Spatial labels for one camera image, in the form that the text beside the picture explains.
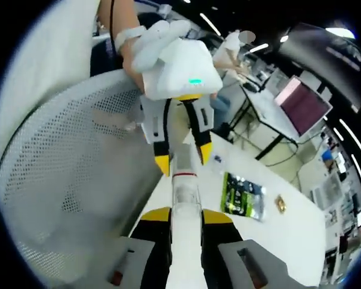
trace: person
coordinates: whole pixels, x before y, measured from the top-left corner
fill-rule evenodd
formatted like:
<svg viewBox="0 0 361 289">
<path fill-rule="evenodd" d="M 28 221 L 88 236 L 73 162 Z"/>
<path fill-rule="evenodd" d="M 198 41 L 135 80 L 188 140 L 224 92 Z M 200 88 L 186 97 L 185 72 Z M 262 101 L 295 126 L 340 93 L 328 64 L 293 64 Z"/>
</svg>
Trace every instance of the person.
<svg viewBox="0 0 361 289">
<path fill-rule="evenodd" d="M 212 54 L 214 67 L 222 78 L 230 69 L 238 73 L 246 73 L 246 67 L 241 67 L 238 61 L 238 52 L 241 47 L 238 37 L 239 30 L 230 33 L 215 52 L 215 46 L 209 37 L 199 38 Z M 226 123 L 226 117 L 230 110 L 230 100 L 217 93 L 211 95 L 210 105 L 214 109 L 214 130 L 218 132 Z"/>
<path fill-rule="evenodd" d="M 158 13 L 147 12 L 140 13 L 138 20 L 140 25 L 149 29 L 158 21 L 164 20 L 164 18 Z M 121 68 L 123 68 L 123 57 L 119 53 L 114 53 L 111 38 L 107 38 L 94 46 L 91 53 L 91 76 Z"/>
<path fill-rule="evenodd" d="M 110 25 L 110 11 L 112 0 L 101 0 L 97 15 L 100 22 L 107 28 L 111 29 Z M 118 33 L 140 26 L 138 14 L 135 11 L 134 0 L 115 0 L 113 9 L 113 37 L 115 38 Z M 132 60 L 134 55 L 132 53 L 132 45 L 136 38 L 128 39 L 120 47 L 119 52 L 123 57 L 123 68 L 126 73 L 135 81 L 139 89 L 144 93 L 143 77 L 140 73 L 136 73 L 132 69 Z"/>
</svg>

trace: pink screen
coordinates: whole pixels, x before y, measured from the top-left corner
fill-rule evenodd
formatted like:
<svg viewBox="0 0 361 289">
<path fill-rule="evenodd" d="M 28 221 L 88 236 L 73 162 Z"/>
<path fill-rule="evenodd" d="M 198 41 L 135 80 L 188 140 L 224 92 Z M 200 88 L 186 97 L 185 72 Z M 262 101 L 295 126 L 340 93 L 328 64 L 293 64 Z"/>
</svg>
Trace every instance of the pink screen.
<svg viewBox="0 0 361 289">
<path fill-rule="evenodd" d="M 283 102 L 278 104 L 290 118 L 299 135 L 303 135 L 325 115 L 329 106 L 309 87 L 301 82 L 298 84 L 296 78 L 289 84 L 291 82 L 294 83 L 295 89 L 291 90 L 289 96 L 284 96 Z"/>
<path fill-rule="evenodd" d="M 288 84 L 283 88 L 283 90 L 275 98 L 275 102 L 281 106 L 285 100 L 291 95 L 291 93 L 300 86 L 301 81 L 297 78 L 292 78 Z"/>
</svg>

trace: black cable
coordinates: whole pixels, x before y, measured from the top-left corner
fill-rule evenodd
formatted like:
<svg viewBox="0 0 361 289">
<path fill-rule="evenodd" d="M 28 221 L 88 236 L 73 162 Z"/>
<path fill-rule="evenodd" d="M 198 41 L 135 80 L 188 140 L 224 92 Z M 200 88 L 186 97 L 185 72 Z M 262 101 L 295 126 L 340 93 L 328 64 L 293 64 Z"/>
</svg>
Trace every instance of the black cable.
<svg viewBox="0 0 361 289">
<path fill-rule="evenodd" d="M 294 181 L 294 180 L 298 177 L 298 173 L 300 172 L 300 170 L 302 169 L 302 167 L 303 167 L 305 164 L 307 164 L 307 163 L 309 163 L 309 162 L 311 162 L 312 160 L 315 159 L 315 157 L 317 156 L 318 151 L 321 149 L 321 146 L 322 146 L 322 143 L 323 143 L 323 142 L 324 142 L 324 140 L 322 140 L 322 142 L 319 144 L 318 148 L 316 149 L 316 151 L 315 151 L 315 153 L 314 153 L 314 156 L 313 156 L 309 161 L 307 161 L 307 162 L 305 162 L 304 164 L 302 164 L 302 166 L 300 167 L 300 169 L 299 169 L 299 170 L 297 171 L 297 173 L 295 174 L 294 179 L 292 179 L 289 183 L 291 183 L 292 181 Z"/>
<path fill-rule="evenodd" d="M 244 139 L 245 141 L 248 141 L 248 139 L 247 138 L 245 138 L 244 136 L 242 136 L 243 135 L 243 133 L 245 133 L 246 132 L 246 130 L 247 130 L 247 128 L 248 128 L 248 126 L 249 126 L 249 123 L 247 124 L 247 126 L 246 126 L 246 128 L 245 128 L 245 130 L 243 131 L 243 132 L 241 132 L 240 134 L 238 134 L 234 129 L 233 130 L 231 130 L 232 132 L 234 132 L 234 134 L 236 134 L 236 136 L 238 137 L 235 141 L 233 141 L 233 142 L 236 142 L 239 138 L 242 138 L 242 139 Z"/>
<path fill-rule="evenodd" d="M 113 47 L 114 58 L 118 58 L 118 54 L 115 47 L 115 38 L 113 33 L 113 25 L 114 25 L 114 5 L 115 0 L 111 0 L 111 8 L 110 8 L 110 37 L 111 37 L 111 46 Z"/>
<path fill-rule="evenodd" d="M 298 145 L 304 145 L 305 143 L 311 141 L 313 138 L 319 136 L 320 134 L 322 134 L 322 131 L 320 131 L 319 133 L 313 135 L 310 139 L 305 140 L 303 143 L 296 143 L 296 144 L 298 144 Z M 292 142 L 292 141 L 283 141 L 283 142 L 281 142 L 281 143 L 293 143 L 293 142 Z"/>
<path fill-rule="evenodd" d="M 293 143 L 293 142 L 292 142 L 292 144 L 295 145 L 295 152 L 294 152 L 290 157 L 284 159 L 283 161 L 279 161 L 278 163 L 267 164 L 266 166 L 267 166 L 267 167 L 274 167 L 274 166 L 277 166 L 277 165 L 279 165 L 279 164 L 282 164 L 282 163 L 284 163 L 285 161 L 288 161 L 288 160 L 290 160 L 292 157 L 294 157 L 294 156 L 297 154 L 297 152 L 298 152 L 298 145 L 295 144 L 295 143 Z"/>
</svg>

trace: black table leg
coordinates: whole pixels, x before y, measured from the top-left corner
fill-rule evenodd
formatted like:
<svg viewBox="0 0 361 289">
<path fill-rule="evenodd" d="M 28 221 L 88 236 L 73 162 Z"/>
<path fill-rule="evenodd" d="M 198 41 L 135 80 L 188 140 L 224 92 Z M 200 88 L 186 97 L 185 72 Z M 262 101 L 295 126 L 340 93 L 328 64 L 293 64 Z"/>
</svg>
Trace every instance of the black table leg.
<svg viewBox="0 0 361 289">
<path fill-rule="evenodd" d="M 259 155 L 256 156 L 256 160 L 259 161 L 266 156 L 279 142 L 283 140 L 283 135 L 279 134 L 275 140 L 273 140 Z"/>
<path fill-rule="evenodd" d="M 237 119 L 237 116 L 239 116 L 242 113 L 242 108 L 246 105 L 247 103 L 247 98 L 245 98 L 244 102 L 242 103 L 241 107 L 239 108 L 239 110 L 235 113 L 233 119 L 230 121 L 229 125 L 230 127 L 232 126 L 234 120 Z"/>
<path fill-rule="evenodd" d="M 237 118 L 236 122 L 231 125 L 231 129 L 234 130 L 234 128 L 236 127 L 236 125 L 241 121 L 241 119 L 245 116 L 245 114 L 248 112 L 249 108 L 250 108 L 250 103 L 246 106 L 246 108 L 244 110 L 242 110 L 242 113 L 239 115 L 239 117 Z"/>
</svg>

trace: white table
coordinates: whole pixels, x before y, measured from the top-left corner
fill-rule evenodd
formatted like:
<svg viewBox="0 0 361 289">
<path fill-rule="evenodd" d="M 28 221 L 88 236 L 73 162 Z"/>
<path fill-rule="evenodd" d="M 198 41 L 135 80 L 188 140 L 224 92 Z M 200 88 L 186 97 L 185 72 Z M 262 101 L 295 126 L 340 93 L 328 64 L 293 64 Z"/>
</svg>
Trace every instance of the white table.
<svg viewBox="0 0 361 289">
<path fill-rule="evenodd" d="M 273 134 L 277 134 L 276 136 L 271 137 L 271 142 L 259 153 L 259 155 L 256 157 L 257 160 L 263 158 L 284 138 L 293 143 L 298 143 L 300 135 L 290 121 L 289 117 L 283 111 L 282 107 L 275 103 L 274 95 L 268 89 L 263 89 L 260 92 L 251 92 L 250 90 L 245 89 L 243 86 L 240 88 L 243 94 L 249 100 L 249 104 L 241 112 L 233 127 L 235 127 L 239 120 L 248 112 L 250 107 L 252 107 L 259 123 L 271 129 Z"/>
<path fill-rule="evenodd" d="M 189 135 L 185 143 L 191 143 Z M 325 258 L 325 218 L 315 204 L 296 188 L 273 173 L 246 152 L 212 134 L 213 150 L 223 157 L 225 170 L 237 174 L 267 190 L 266 220 L 228 214 L 244 240 L 253 239 L 288 266 L 289 275 L 303 285 L 318 285 Z M 203 208 L 220 211 L 223 175 L 208 163 L 197 162 L 199 192 Z M 280 214 L 274 200 L 281 194 L 286 212 Z M 142 214 L 172 204 L 171 178 L 163 176 L 144 207 Z"/>
</svg>

